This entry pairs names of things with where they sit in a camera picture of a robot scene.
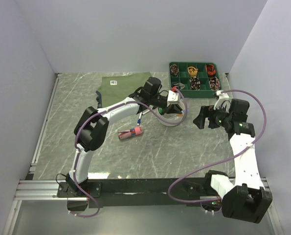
green cloth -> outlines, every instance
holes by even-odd
[[[102,77],[102,85],[97,89],[102,95],[102,107],[108,107],[118,103],[128,95],[143,87],[147,79],[151,77],[150,72],[138,72],[126,76]]]

purple cable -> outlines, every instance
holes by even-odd
[[[148,110],[150,110],[151,113],[153,113],[158,119],[162,120],[163,122],[167,123],[167,124],[173,124],[173,125],[179,125],[180,123],[182,123],[185,119],[186,119],[186,116],[187,116],[187,113],[188,113],[188,105],[186,103],[186,100],[183,96],[183,94],[178,90],[176,89],[176,92],[180,94],[181,98],[183,99],[183,103],[184,103],[184,106],[185,106],[185,112],[184,112],[184,116],[183,118],[177,122],[177,123],[173,123],[173,122],[169,122],[169,121],[166,121],[166,120],[163,120],[159,115],[157,115],[149,106],[147,106],[146,104],[144,103],[141,103],[139,101],[128,101],[126,104],[139,104],[139,105],[142,105],[144,106],[145,108],[147,108]],[[125,103],[122,103],[122,104],[118,104],[112,108],[109,108],[108,111],[111,111],[111,110],[114,110],[114,109],[117,109],[121,106],[124,106],[126,105]],[[79,136],[80,136],[80,133],[82,132],[82,130],[85,128],[85,126],[93,119],[95,118],[96,116],[98,115],[102,115],[102,114],[105,114],[107,111],[102,111],[100,113],[97,113],[97,114],[94,114],[92,115],[90,118],[88,118],[84,123],[83,125],[79,128],[78,132],[77,132],[77,135],[76,135],[76,138],[75,138],[75,148],[78,150],[78,154],[76,156],[76,160],[75,160],[75,164],[74,164],[74,168],[73,168],[73,179],[74,179],[74,182],[76,184],[76,186],[79,188],[79,190],[84,194],[86,195],[88,198],[90,198],[96,205],[97,205],[97,211],[93,214],[90,214],[90,215],[82,215],[82,214],[77,214],[75,212],[72,212],[70,211],[71,214],[73,214],[74,216],[78,216],[78,217],[82,217],[82,218],[88,218],[88,217],[93,217],[93,216],[96,216],[99,211],[100,211],[100,205],[98,204],[97,200],[92,197],[90,194],[88,194],[84,189],[82,189],[79,184],[78,184],[78,181],[76,179],[76,167],[78,165],[78,161],[79,161],[79,158],[80,158],[80,153],[81,153],[81,149],[77,146],[77,143],[78,143],[78,140],[79,140]]]
[[[265,109],[262,105],[262,103],[258,100],[258,98],[256,98],[254,95],[252,95],[251,93],[249,92],[246,92],[246,91],[242,91],[242,90],[228,90],[228,91],[223,91],[222,93],[227,93],[227,92],[241,92],[241,93],[245,93],[249,96],[251,96],[253,99],[256,100],[256,102],[259,104],[259,106],[261,107],[262,111],[263,111],[263,115],[264,115],[264,125],[263,125],[263,129],[261,131],[261,133],[258,135],[258,137],[251,143],[251,144],[255,144],[261,137],[262,135],[264,134],[265,132],[265,129],[266,129],[266,124],[267,124],[267,116],[266,116],[266,112],[265,112]],[[245,149],[243,149],[240,153],[234,155],[233,157],[230,157],[230,158],[227,158],[227,159],[223,159],[223,160],[220,160],[218,162],[214,162],[214,163],[211,163],[211,164],[208,164],[208,165],[205,165],[205,166],[202,166],[188,174],[186,174],[185,176],[182,176],[180,177],[179,179],[177,179],[176,181],[174,181],[168,188],[168,196],[177,201],[177,202],[183,202],[183,203],[203,203],[203,202],[210,202],[210,201],[214,201],[215,198],[213,199],[200,199],[200,200],[182,200],[182,199],[178,199],[178,198],[175,198],[174,196],[171,195],[171,189],[177,184],[179,183],[180,181],[184,180],[185,178],[187,178],[188,176],[190,175],[193,175],[194,173],[200,171],[200,170],[203,170],[203,169],[206,169],[206,168],[209,168],[209,167],[212,167],[212,166],[215,166],[215,165],[218,165],[218,164],[221,164],[221,163],[225,163],[225,162],[228,162],[228,161],[231,161],[239,156],[241,156],[242,154],[244,154],[250,147],[246,147]]]

purple hose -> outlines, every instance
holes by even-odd
[[[262,103],[258,100],[258,98],[256,98],[254,95],[252,95],[251,93],[249,92],[246,92],[246,91],[242,91],[242,90],[228,90],[228,91],[223,91],[222,93],[227,93],[227,92],[241,92],[241,93],[245,93],[249,96],[251,96],[253,99],[256,100],[256,102],[259,104],[259,106],[261,107],[262,111],[263,111],[263,115],[264,115],[264,125],[263,125],[263,129],[261,131],[261,133],[258,135],[258,137],[252,142],[252,144],[255,144],[261,137],[262,135],[264,134],[265,132],[265,129],[266,129],[266,124],[267,124],[267,116],[266,116],[266,112],[265,112],[265,109],[262,105]],[[201,200],[182,200],[182,199],[178,199],[178,198],[175,198],[174,196],[171,195],[171,189],[177,184],[179,183],[180,181],[184,180],[185,178],[187,178],[188,176],[190,175],[193,175],[194,173],[200,171],[200,170],[203,170],[203,169],[206,169],[206,168],[209,168],[209,167],[212,167],[212,166],[215,166],[215,165],[218,165],[218,164],[221,164],[221,163],[225,163],[225,162],[228,162],[228,161],[231,161],[239,156],[241,156],[242,154],[244,154],[250,147],[246,147],[245,149],[243,149],[240,153],[234,155],[233,157],[230,157],[230,158],[227,158],[227,159],[223,159],[223,160],[220,160],[218,162],[214,162],[214,163],[211,163],[211,164],[208,164],[208,165],[205,165],[205,166],[202,166],[202,167],[199,167],[198,169],[186,174],[185,176],[182,176],[180,177],[179,179],[177,179],[176,181],[174,181],[168,188],[168,196],[177,201],[177,202],[183,202],[183,203],[203,203],[203,202],[210,202],[210,201],[214,201],[214,198],[213,199],[201,199]]]
[[[176,92],[180,94],[181,98],[183,99],[183,103],[184,103],[184,106],[185,106],[185,112],[184,112],[184,116],[183,118],[178,122],[178,123],[173,123],[173,122],[169,122],[169,121],[166,121],[166,120],[163,120],[159,115],[157,115],[149,106],[147,106],[146,104],[144,103],[141,103],[141,102],[138,102],[138,101],[128,101],[127,104],[134,104],[134,103],[137,103],[139,105],[142,105],[144,106],[145,108],[147,108],[148,110],[150,110],[158,119],[162,120],[163,122],[167,123],[167,124],[173,124],[173,125],[179,125],[180,123],[182,123],[185,119],[186,119],[186,116],[187,116],[187,113],[188,113],[188,105],[186,103],[186,100],[183,96],[183,94],[178,90],[176,89]],[[109,108],[108,111],[111,111],[111,110],[114,110],[114,109],[117,109],[121,106],[124,106],[125,104],[122,103],[122,104],[118,104],[112,108]],[[79,136],[80,136],[80,133],[82,132],[82,130],[85,128],[85,126],[93,119],[95,118],[96,116],[98,115],[102,115],[102,114],[105,114],[106,111],[102,111],[100,113],[97,113],[97,114],[94,114],[92,115],[90,118],[88,118],[84,123],[83,125],[79,128],[78,132],[77,132],[77,135],[76,135],[76,138],[75,138],[75,148],[78,150],[78,154],[76,156],[76,160],[75,160],[75,164],[74,164],[74,172],[73,172],[73,179],[74,179],[74,182],[76,184],[76,186],[79,188],[79,190],[84,194],[86,195],[88,198],[90,198],[96,205],[97,205],[97,211],[93,214],[90,214],[90,215],[82,215],[82,214],[77,214],[75,212],[72,212],[70,211],[71,214],[75,215],[75,216],[78,216],[78,217],[82,217],[82,218],[88,218],[88,217],[93,217],[95,215],[97,215],[100,211],[100,205],[98,204],[97,200],[92,197],[90,194],[88,194],[85,190],[83,190],[79,184],[78,184],[78,181],[76,179],[76,167],[78,165],[78,161],[79,161],[79,158],[80,158],[80,153],[81,153],[81,149],[77,146],[77,143],[78,143],[78,140],[79,140]]]

